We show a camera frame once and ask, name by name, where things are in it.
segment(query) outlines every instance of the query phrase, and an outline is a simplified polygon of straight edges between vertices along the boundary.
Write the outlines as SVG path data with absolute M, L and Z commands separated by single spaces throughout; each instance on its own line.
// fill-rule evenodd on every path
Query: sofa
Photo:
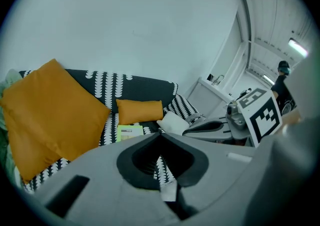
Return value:
M 136 101 L 161 100 L 163 106 L 163 115 L 168 111 L 193 125 L 197 120 L 203 120 L 204 117 L 198 110 L 188 102 L 186 98 L 177 94 L 178 85 L 176 83 L 117 73 L 84 71 L 66 69 L 66 71 L 89 93 L 94 95 L 100 102 L 111 109 L 109 117 L 104 125 L 99 146 L 109 145 L 116 142 L 117 126 L 119 122 L 118 107 L 116 99 L 128 99 Z M 20 71 L 22 77 L 27 76 L 30 71 Z M 141 125 L 144 134 L 150 134 L 163 130 L 155 121 L 134 123 Z M 59 159 L 50 165 L 41 173 L 36 175 L 30 182 L 23 183 L 28 193 L 34 193 L 49 177 L 61 170 L 70 163 L 65 158 Z M 160 186 L 174 180 L 174 177 L 168 169 L 166 162 L 159 157 L 156 168 L 154 169 L 154 178 L 160 183 Z

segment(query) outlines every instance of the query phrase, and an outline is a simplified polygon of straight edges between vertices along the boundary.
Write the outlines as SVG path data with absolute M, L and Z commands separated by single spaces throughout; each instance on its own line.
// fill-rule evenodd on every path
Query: white cloth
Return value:
M 182 135 L 189 128 L 189 124 L 181 117 L 168 111 L 163 120 L 158 120 L 157 124 L 167 133 Z

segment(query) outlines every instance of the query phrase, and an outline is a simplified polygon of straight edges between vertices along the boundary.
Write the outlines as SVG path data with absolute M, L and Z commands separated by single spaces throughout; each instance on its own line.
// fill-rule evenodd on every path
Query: white wall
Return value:
M 170 80 L 210 71 L 240 0 L 17 0 L 0 35 L 0 79 L 52 58 L 65 68 Z
M 238 98 L 240 96 L 240 93 L 248 88 L 251 88 L 252 90 L 254 90 L 255 88 L 270 89 L 270 87 L 267 87 L 267 85 L 262 84 L 260 81 L 258 81 L 250 74 L 248 74 L 246 71 L 244 71 L 239 81 L 235 84 L 235 86 L 232 89 L 232 96 L 234 98 Z
M 241 44 L 236 58 L 226 74 L 226 81 L 222 82 L 222 87 L 228 94 L 232 93 L 234 86 L 237 84 L 246 69 L 248 57 L 243 54 L 243 50 L 246 46 L 247 45 L 245 43 Z
M 241 32 L 237 18 L 235 17 L 230 34 L 228 39 L 223 47 L 219 58 L 217 59 L 211 74 L 214 78 L 217 78 L 219 75 L 226 76 L 227 71 L 229 70 L 237 51 L 241 44 Z

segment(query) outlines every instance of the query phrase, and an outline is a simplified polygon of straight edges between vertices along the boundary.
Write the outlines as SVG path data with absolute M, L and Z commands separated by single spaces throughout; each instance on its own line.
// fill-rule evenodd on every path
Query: black slot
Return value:
M 46 208 L 63 218 L 88 182 L 89 178 L 76 175 L 53 197 Z
M 181 193 L 181 186 L 177 185 L 175 202 L 165 202 L 167 206 L 179 217 L 180 220 L 187 219 L 199 211 L 193 206 L 187 205 L 184 196 Z
M 153 179 L 159 156 L 163 157 L 177 182 L 183 187 L 197 184 L 209 165 L 203 152 L 160 133 L 124 150 L 116 164 L 119 173 L 132 186 L 159 190 L 159 182 Z

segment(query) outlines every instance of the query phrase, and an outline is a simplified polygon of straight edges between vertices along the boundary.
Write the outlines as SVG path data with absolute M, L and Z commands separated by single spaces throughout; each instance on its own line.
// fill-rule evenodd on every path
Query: orange pillow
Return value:
M 110 112 L 54 59 L 5 89 L 1 105 L 12 155 L 25 181 L 53 160 L 72 161 L 98 147 Z
M 119 111 L 119 124 L 162 120 L 164 112 L 161 101 L 134 101 L 116 99 Z

